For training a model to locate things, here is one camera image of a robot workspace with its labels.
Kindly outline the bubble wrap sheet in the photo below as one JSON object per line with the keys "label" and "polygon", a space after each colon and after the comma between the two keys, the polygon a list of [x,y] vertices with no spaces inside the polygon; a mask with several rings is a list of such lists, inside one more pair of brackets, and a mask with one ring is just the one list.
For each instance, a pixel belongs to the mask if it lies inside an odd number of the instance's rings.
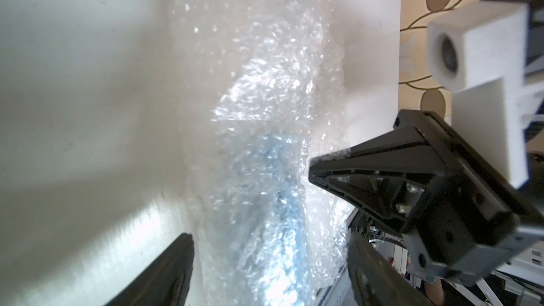
{"label": "bubble wrap sheet", "polygon": [[184,183],[205,305],[314,305],[337,279],[348,203],[310,160],[344,154],[334,0],[170,0]]}

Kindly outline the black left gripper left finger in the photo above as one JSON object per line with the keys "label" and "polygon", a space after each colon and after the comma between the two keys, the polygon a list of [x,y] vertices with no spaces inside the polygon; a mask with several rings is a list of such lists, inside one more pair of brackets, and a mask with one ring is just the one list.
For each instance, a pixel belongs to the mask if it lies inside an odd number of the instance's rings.
{"label": "black left gripper left finger", "polygon": [[109,305],[184,305],[194,268],[194,239],[179,235]]}

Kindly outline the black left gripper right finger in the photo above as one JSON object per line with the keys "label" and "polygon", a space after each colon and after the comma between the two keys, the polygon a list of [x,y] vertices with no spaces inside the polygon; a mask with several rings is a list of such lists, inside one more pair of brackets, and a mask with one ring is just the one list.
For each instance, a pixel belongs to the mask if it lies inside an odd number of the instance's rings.
{"label": "black left gripper right finger", "polygon": [[347,269],[357,305],[431,305],[431,301],[374,249],[369,222],[349,224]]}

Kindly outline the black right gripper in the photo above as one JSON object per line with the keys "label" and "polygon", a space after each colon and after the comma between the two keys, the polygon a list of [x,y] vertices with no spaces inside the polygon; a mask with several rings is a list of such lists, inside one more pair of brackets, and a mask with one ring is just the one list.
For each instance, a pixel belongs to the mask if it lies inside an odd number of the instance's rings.
{"label": "black right gripper", "polygon": [[543,215],[435,113],[314,158],[312,184],[402,235],[423,276],[473,285],[543,239]]}

